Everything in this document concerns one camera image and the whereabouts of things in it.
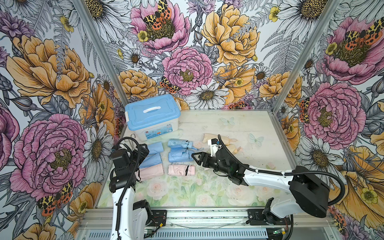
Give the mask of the beige umbrella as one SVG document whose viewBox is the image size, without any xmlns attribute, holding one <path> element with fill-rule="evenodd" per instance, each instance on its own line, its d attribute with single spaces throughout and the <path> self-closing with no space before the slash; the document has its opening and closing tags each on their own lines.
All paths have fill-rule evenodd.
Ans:
<svg viewBox="0 0 384 240">
<path fill-rule="evenodd" d="M 237 148 L 235 145 L 226 145 L 226 147 L 232 154 L 237 154 L 243 150 L 242 147 Z"/>
<path fill-rule="evenodd" d="M 218 138 L 218 135 L 205 133 L 202 142 L 207 143 L 208 140 L 211 140 L 211 139 L 217 139 L 218 140 L 219 138 Z M 238 141 L 237 139 L 233 139 L 233 138 L 231 139 L 231 138 L 225 137 L 225 136 L 221 136 L 221 139 L 223 140 L 225 145 L 230 145 L 230 144 Z"/>
</svg>

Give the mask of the blue umbrella sleeve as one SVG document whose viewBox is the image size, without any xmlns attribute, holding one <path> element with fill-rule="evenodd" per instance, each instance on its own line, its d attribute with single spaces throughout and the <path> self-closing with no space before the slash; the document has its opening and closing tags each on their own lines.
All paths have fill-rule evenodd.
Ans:
<svg viewBox="0 0 384 240">
<path fill-rule="evenodd" d="M 140 164 L 139 168 L 149 168 L 162 163 L 161 155 L 159 153 L 147 156 Z"/>
<path fill-rule="evenodd" d="M 160 154 L 164 151 L 162 142 L 157 142 L 148 145 L 149 155 Z"/>
</svg>

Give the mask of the blue umbrella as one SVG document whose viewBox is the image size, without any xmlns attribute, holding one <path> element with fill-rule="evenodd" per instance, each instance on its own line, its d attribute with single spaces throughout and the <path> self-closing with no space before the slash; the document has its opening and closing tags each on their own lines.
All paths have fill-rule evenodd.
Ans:
<svg viewBox="0 0 384 240">
<path fill-rule="evenodd" d="M 181 139 L 170 139 L 168 141 L 168 147 L 171 149 L 197 150 L 194 147 L 194 144 L 192 141 L 181 140 Z"/>
<path fill-rule="evenodd" d="M 170 163 L 185 163 L 193 161 L 193 150 L 188 149 L 171 149 L 168 155 Z"/>
</svg>

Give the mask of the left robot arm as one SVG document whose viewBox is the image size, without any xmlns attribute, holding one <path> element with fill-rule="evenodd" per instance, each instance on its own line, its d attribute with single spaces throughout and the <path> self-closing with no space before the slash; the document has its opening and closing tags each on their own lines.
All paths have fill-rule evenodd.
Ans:
<svg viewBox="0 0 384 240">
<path fill-rule="evenodd" d="M 112 153 L 114 169 L 110 174 L 109 189 L 113 196 L 113 225 L 111 240 L 143 240 L 145 227 L 151 222 L 152 211 L 146 200 L 135 201 L 136 172 L 149 154 L 147 145 L 119 149 Z"/>
</svg>

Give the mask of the pink umbrella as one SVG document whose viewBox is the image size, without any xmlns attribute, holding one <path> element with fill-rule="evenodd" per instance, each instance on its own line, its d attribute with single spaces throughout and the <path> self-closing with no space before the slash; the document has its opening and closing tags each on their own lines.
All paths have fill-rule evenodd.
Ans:
<svg viewBox="0 0 384 240">
<path fill-rule="evenodd" d="M 169 165 L 168 175 L 170 176 L 194 176 L 196 174 L 193 165 Z"/>
</svg>

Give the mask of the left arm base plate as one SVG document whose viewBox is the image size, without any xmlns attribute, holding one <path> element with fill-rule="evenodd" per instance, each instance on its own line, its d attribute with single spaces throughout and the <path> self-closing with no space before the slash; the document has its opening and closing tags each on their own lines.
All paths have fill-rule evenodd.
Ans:
<svg viewBox="0 0 384 240">
<path fill-rule="evenodd" d="M 152 210 L 152 217 L 150 218 L 147 227 L 165 226 L 167 222 L 167 214 L 167 210 Z"/>
</svg>

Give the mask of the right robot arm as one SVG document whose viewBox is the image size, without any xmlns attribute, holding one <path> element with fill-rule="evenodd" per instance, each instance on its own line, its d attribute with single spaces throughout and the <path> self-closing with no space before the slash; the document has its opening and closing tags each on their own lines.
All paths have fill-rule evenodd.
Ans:
<svg viewBox="0 0 384 240">
<path fill-rule="evenodd" d="M 193 153 L 192 158 L 199 166 L 220 173 L 237 186 L 267 187 L 287 193 L 285 197 L 268 199 L 265 208 L 255 217 L 266 225 L 277 225 L 283 218 L 298 213 L 317 218 L 327 216 L 330 188 L 304 167 L 289 171 L 257 169 L 240 163 L 224 149 L 215 155 Z"/>
</svg>

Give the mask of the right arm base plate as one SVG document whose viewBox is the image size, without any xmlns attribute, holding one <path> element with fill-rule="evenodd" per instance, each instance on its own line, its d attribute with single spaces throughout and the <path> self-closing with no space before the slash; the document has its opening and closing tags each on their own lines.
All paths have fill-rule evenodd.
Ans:
<svg viewBox="0 0 384 240">
<path fill-rule="evenodd" d="M 251 226 L 288 226 L 291 224 L 290 217 L 280 219 L 273 214 L 264 214 L 262 209 L 248 209 L 247 225 Z"/>
</svg>

